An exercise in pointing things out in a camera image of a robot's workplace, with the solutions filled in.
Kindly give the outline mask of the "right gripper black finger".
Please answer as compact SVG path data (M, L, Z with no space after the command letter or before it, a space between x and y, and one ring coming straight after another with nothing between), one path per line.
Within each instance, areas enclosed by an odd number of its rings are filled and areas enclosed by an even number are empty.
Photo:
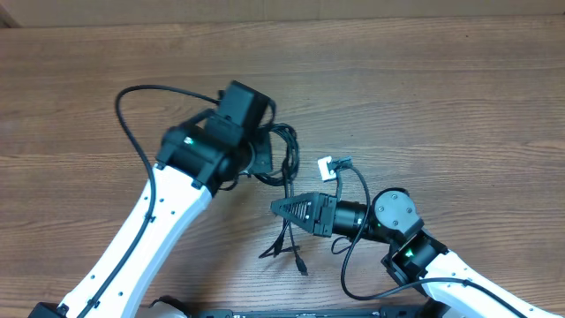
M299 228L307 232L313 232L313 209L314 204L306 212L273 212L277 216L291 221Z
M272 201L272 212L306 212L317 200L318 193L303 193L297 196Z

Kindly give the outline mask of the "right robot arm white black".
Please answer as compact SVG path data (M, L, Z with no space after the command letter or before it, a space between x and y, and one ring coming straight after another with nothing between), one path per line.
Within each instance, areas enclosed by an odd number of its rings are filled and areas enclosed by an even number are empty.
M434 238L402 188L383 190L367 204L304 193L273 201L270 209L314 236L336 234L388 245L381 263L399 286L414 288L464 317L550 315L480 275Z

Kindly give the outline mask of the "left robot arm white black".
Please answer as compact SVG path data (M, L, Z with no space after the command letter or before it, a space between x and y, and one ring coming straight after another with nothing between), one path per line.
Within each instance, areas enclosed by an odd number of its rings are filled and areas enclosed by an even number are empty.
M133 317L183 232L224 183L252 168L253 144L274 123L263 117L276 112L275 101L233 80L210 101L213 108L167 130L151 163L121 110L122 98L143 88L127 87L115 99L118 122L147 171L139 200L85 278L60 303L37 303L33 317Z

